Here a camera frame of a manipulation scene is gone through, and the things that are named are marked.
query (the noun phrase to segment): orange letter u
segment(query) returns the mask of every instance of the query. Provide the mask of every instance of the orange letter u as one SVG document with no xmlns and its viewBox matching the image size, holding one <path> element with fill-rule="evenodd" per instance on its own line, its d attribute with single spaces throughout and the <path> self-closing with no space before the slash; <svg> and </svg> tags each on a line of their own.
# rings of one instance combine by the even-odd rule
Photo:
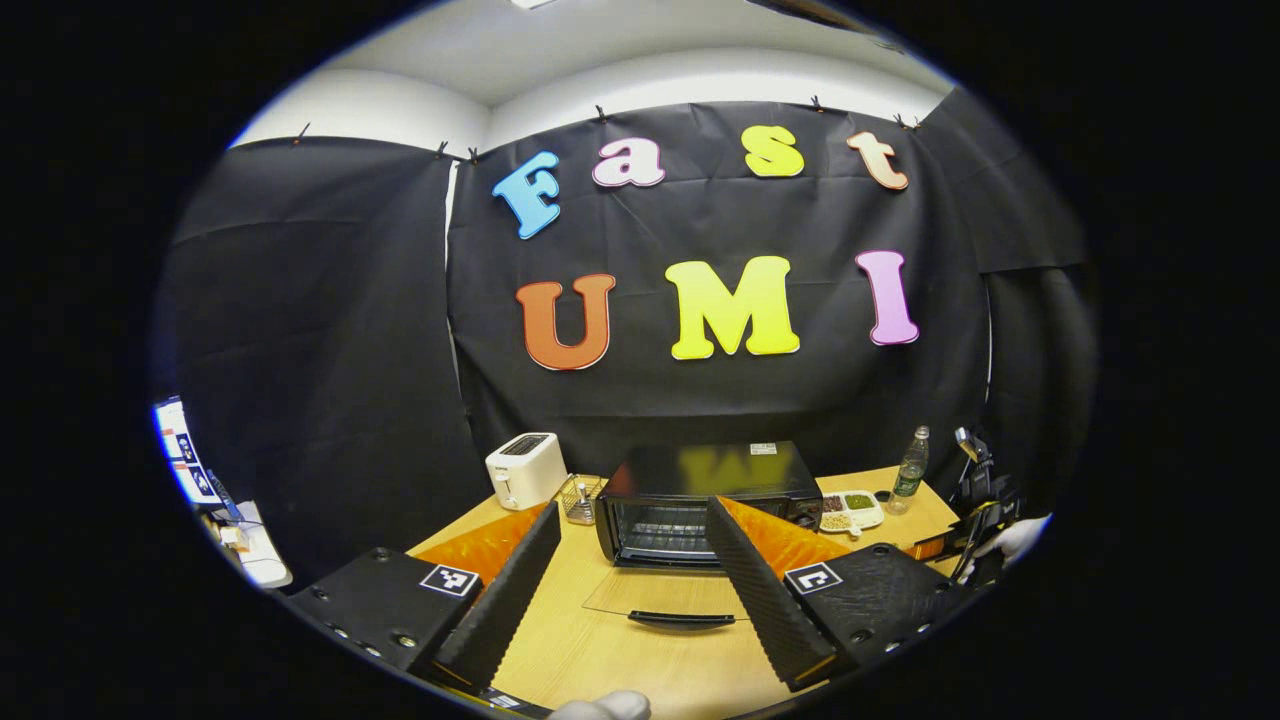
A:
<svg viewBox="0 0 1280 720">
<path fill-rule="evenodd" d="M 564 291 L 556 282 L 530 283 L 516 291 L 516 300 L 525 307 L 525 350 L 534 363 L 548 370 L 581 370 L 590 368 L 609 348 L 609 291 L 617 284 L 613 275 L 582 275 L 573 281 L 573 291 L 582 296 L 585 332 L 582 342 L 561 345 L 556 334 L 556 299 Z"/>
</svg>

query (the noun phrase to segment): yellow letter m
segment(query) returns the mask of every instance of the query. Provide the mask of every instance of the yellow letter m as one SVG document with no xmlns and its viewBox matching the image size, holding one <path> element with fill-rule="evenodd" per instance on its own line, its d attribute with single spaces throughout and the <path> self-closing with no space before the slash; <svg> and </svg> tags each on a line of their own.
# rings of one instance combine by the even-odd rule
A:
<svg viewBox="0 0 1280 720">
<path fill-rule="evenodd" d="M 680 341 L 671 346 L 676 360 L 701 360 L 716 352 L 703 320 L 710 325 L 724 352 L 733 355 L 751 320 L 746 350 L 751 355 L 795 352 L 800 338 L 791 332 L 787 288 L 791 263 L 786 258 L 751 258 L 742 268 L 737 291 L 730 292 L 716 270 L 701 260 L 667 268 L 667 279 L 680 293 Z"/>
</svg>

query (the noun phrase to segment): label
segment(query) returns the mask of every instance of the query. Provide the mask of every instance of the label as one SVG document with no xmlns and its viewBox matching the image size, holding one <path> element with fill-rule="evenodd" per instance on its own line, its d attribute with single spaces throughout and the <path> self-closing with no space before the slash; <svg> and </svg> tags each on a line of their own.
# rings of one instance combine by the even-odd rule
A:
<svg viewBox="0 0 1280 720">
<path fill-rule="evenodd" d="M 920 478 L 908 478 L 902 473 L 897 474 L 897 480 L 893 482 L 893 495 L 899 497 L 911 497 L 915 491 L 920 487 Z"/>
<path fill-rule="evenodd" d="M 844 582 L 835 570 L 827 566 L 826 562 L 787 570 L 783 573 L 783 577 L 800 594 L 809 594 L 812 592 L 836 587 Z"/>
<path fill-rule="evenodd" d="M 467 570 L 458 570 L 448 565 L 436 565 L 419 584 L 435 592 L 465 597 L 479 578 L 480 575 L 468 573 Z"/>
<path fill-rule="evenodd" d="M 504 694 L 495 694 L 489 698 L 489 702 L 497 705 L 498 707 L 507 707 L 507 708 L 520 707 L 521 705 L 524 705 L 522 702 L 518 702 L 515 698 Z"/>
</svg>

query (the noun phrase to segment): green food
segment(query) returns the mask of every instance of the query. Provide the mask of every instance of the green food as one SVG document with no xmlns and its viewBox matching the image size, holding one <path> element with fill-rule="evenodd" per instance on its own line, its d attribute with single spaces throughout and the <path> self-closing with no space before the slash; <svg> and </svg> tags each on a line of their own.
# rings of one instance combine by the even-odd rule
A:
<svg viewBox="0 0 1280 720">
<path fill-rule="evenodd" d="M 872 498 L 867 497 L 865 495 L 846 495 L 845 505 L 847 505 L 850 510 L 863 510 L 865 507 L 876 507 L 876 505 L 872 502 Z"/>
</svg>

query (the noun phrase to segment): gloved hand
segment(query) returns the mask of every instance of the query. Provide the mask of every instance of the gloved hand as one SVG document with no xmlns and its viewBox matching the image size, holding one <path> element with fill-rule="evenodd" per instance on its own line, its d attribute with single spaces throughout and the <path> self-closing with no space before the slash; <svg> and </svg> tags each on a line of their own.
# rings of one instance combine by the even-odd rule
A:
<svg viewBox="0 0 1280 720">
<path fill-rule="evenodd" d="M 645 696 L 635 691 L 613 691 L 595 702 L 566 702 L 547 720 L 649 720 L 650 715 Z"/>
<path fill-rule="evenodd" d="M 1052 516 L 1053 514 L 1051 512 L 1044 518 L 1019 520 L 1004 530 L 1000 530 L 996 537 L 991 538 L 973 552 L 973 559 L 969 560 L 964 571 L 960 573 L 960 584 L 968 584 L 969 575 L 973 574 L 974 561 L 992 550 L 1000 548 L 1001 553 L 1005 556 L 1005 562 L 1001 568 L 1009 568 L 1014 562 L 1018 562 L 1018 560 L 1027 555 L 1027 551 L 1036 544 L 1036 541 L 1039 539 L 1041 533 L 1044 530 L 1044 525 L 1048 524 L 1048 520 Z"/>
</svg>

